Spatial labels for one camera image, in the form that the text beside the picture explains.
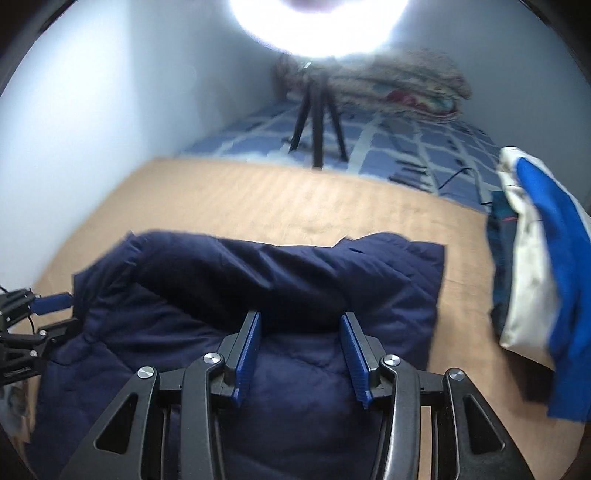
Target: white fabric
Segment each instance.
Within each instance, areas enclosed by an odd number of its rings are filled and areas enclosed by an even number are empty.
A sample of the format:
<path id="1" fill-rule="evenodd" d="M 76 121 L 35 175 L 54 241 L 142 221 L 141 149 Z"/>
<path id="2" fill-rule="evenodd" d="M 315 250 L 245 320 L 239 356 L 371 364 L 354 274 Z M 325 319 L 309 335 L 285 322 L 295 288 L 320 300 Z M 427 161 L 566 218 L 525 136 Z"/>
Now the white fabric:
<path id="1" fill-rule="evenodd" d="M 560 299 L 544 226 L 515 174 L 515 165 L 521 157 L 551 176 L 541 160 L 515 147 L 501 149 L 497 172 L 507 201 L 519 218 L 513 249 L 511 301 L 499 343 L 507 350 L 554 369 L 547 345 L 560 311 Z"/>

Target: tripod leg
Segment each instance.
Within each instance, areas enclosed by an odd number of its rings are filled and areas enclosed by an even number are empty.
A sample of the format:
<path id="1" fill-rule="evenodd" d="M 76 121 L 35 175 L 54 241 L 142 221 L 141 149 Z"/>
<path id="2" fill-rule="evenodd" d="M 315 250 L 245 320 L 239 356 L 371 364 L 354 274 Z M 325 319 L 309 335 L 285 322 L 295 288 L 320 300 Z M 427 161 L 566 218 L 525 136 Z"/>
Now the tripod leg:
<path id="1" fill-rule="evenodd" d="M 339 111 L 336 107 L 335 96 L 330 91 L 329 87 L 326 87 L 326 91 L 324 93 L 326 98 L 326 103 L 328 103 L 330 116 L 333 120 L 333 125 L 335 126 L 336 138 L 339 142 L 339 149 L 340 149 L 340 157 L 341 160 L 348 162 L 349 157 L 347 156 L 347 148 L 345 147 L 345 138 L 343 137 L 343 129 L 340 126 L 340 118 L 339 118 Z"/>
<path id="2" fill-rule="evenodd" d="M 306 86 L 304 92 L 304 98 L 301 101 L 300 113 L 297 116 L 297 122 L 295 123 L 294 135 L 291 137 L 290 152 L 293 152 L 300 145 L 301 133 L 304 131 L 306 126 L 306 119 L 310 113 L 310 85 Z"/>
<path id="3" fill-rule="evenodd" d="M 324 98 L 322 88 L 318 84 L 310 87 L 312 102 L 312 144 L 313 168 L 322 169 L 324 155 Z"/>

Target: white wall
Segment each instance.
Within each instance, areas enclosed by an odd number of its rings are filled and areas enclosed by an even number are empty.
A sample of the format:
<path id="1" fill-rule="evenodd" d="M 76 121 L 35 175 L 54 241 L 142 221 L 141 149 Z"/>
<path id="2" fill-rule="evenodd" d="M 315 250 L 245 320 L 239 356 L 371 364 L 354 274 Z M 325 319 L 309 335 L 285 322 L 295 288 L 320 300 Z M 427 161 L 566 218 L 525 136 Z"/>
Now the white wall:
<path id="1" fill-rule="evenodd" d="M 448 53 L 473 87 L 465 120 L 540 157 L 582 202 L 591 87 L 561 38 L 518 0 L 410 0 L 394 39 Z"/>
<path id="2" fill-rule="evenodd" d="M 0 97 L 0 284 L 30 285 L 144 161 L 272 102 L 222 0 L 78 0 Z"/>

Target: bed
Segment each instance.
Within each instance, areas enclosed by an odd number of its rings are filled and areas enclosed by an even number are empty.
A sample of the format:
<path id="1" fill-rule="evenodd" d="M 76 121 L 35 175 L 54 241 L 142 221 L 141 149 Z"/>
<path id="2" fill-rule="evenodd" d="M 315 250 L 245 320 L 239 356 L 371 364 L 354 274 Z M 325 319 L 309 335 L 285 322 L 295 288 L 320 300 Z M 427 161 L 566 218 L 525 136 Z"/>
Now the bed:
<path id="1" fill-rule="evenodd" d="M 199 140 L 179 157 L 232 158 L 248 162 L 311 167 L 311 125 L 298 150 L 289 152 L 299 104 L 271 105 L 224 131 Z M 342 162 L 332 123 L 325 119 L 324 168 L 353 175 L 401 181 L 480 212 L 488 211 L 491 192 L 501 184 L 495 167 L 499 147 L 479 128 L 461 120 L 435 123 L 403 113 L 357 106 L 341 107 L 348 163 Z M 426 167 L 426 174 L 412 171 Z M 461 168 L 466 170 L 445 184 Z"/>
<path id="2" fill-rule="evenodd" d="M 429 369 L 463 368 L 490 402 L 538 480 L 558 480 L 575 458 L 583 426 L 548 419 L 522 401 L 491 333 L 493 266 L 486 216 L 383 181 L 289 166 L 229 160 L 153 161 L 120 185 L 63 245 L 36 285 L 40 294 L 71 288 L 70 276 L 127 232 L 200 232 L 272 244 L 331 246 L 379 231 L 447 247 L 439 319 Z M 423 412 L 425 419 L 428 411 Z M 428 478 L 424 422 L 420 478 Z"/>

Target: metal screw cap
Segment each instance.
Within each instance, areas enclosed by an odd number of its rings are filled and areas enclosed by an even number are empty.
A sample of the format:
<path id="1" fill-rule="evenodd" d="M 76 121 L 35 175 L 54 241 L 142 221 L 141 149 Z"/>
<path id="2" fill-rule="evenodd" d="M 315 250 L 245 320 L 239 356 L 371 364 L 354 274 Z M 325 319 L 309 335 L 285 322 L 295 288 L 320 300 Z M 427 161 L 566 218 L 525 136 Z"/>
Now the metal screw cap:
<path id="1" fill-rule="evenodd" d="M 400 365 L 400 357 L 397 355 L 384 355 L 383 362 L 389 367 L 397 367 Z"/>
<path id="2" fill-rule="evenodd" d="M 154 369 L 152 367 L 142 367 L 138 370 L 138 377 L 146 379 L 154 375 Z"/>
<path id="3" fill-rule="evenodd" d="M 207 364 L 216 364 L 222 359 L 222 356 L 219 353 L 206 353 L 203 355 L 203 361 Z"/>
<path id="4" fill-rule="evenodd" d="M 450 368 L 449 378 L 461 382 L 466 378 L 466 374 L 459 368 Z"/>

